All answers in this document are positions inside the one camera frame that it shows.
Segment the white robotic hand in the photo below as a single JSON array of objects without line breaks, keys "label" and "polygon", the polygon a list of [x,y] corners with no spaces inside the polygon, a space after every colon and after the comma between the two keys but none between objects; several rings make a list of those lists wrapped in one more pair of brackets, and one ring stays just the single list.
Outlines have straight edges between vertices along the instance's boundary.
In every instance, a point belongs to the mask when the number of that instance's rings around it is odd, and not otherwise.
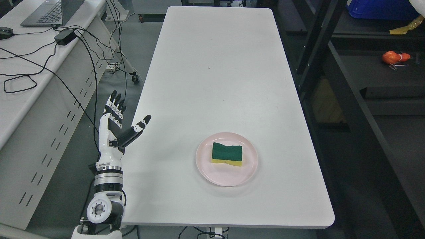
[{"label": "white robotic hand", "polygon": [[151,115],[146,115],[142,121],[121,132],[126,106],[124,106],[124,100],[120,101],[120,98],[121,94],[117,94],[117,91],[114,90],[108,97],[104,114],[100,118],[98,136],[100,159],[96,162],[98,171],[122,170],[123,153],[118,148],[126,148],[139,137],[152,118]]}]

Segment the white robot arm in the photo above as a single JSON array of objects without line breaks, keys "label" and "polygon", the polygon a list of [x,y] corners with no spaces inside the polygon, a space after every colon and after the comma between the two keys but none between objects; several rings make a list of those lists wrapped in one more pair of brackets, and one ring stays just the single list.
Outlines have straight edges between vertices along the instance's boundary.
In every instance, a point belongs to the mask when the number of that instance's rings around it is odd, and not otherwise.
[{"label": "white robot arm", "polygon": [[113,91],[100,118],[98,147],[100,158],[95,163],[94,198],[88,203],[86,215],[73,230],[73,239],[121,239],[122,220],[126,211],[123,194],[122,157],[125,148],[139,137],[151,116],[123,130],[126,107],[121,94]]}]

